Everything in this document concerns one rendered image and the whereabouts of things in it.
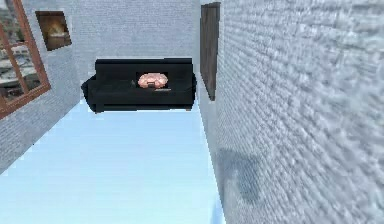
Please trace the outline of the pink round cushion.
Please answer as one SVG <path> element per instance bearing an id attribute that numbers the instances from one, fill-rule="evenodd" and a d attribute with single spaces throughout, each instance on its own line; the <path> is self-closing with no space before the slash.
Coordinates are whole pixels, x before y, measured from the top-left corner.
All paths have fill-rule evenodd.
<path id="1" fill-rule="evenodd" d="M 140 76 L 138 85 L 142 88 L 162 88 L 168 82 L 163 73 L 146 73 Z"/>

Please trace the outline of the black sofa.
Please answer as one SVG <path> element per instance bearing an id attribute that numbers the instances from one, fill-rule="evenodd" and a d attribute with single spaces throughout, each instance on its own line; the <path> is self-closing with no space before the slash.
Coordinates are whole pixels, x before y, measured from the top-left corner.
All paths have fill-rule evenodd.
<path id="1" fill-rule="evenodd" d="M 191 110 L 195 100 L 196 77 L 191 58 L 97 59 L 96 74 L 81 89 L 89 108 L 95 113 L 137 110 Z M 142 88 L 141 75 L 163 73 L 168 78 L 162 88 Z"/>

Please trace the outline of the brown framed window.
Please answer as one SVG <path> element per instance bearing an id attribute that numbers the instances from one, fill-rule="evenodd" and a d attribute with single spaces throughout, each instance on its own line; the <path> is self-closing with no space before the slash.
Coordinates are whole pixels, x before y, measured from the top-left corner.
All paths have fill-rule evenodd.
<path id="1" fill-rule="evenodd" d="M 21 0 L 0 0 L 0 120 L 50 89 Z"/>

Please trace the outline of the dark grey framed wall picture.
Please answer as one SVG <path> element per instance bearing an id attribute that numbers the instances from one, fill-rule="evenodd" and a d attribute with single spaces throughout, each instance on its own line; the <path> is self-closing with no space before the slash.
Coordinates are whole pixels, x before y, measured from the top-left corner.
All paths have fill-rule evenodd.
<path id="1" fill-rule="evenodd" d="M 219 39 L 220 3 L 201 6 L 200 74 L 211 101 L 215 100 Z"/>

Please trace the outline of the brown framed wall picture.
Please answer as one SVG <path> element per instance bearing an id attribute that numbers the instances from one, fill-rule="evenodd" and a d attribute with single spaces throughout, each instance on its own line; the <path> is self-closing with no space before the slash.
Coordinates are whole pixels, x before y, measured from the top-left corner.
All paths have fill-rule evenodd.
<path id="1" fill-rule="evenodd" d="M 35 15 L 48 51 L 72 44 L 63 11 L 36 11 Z"/>

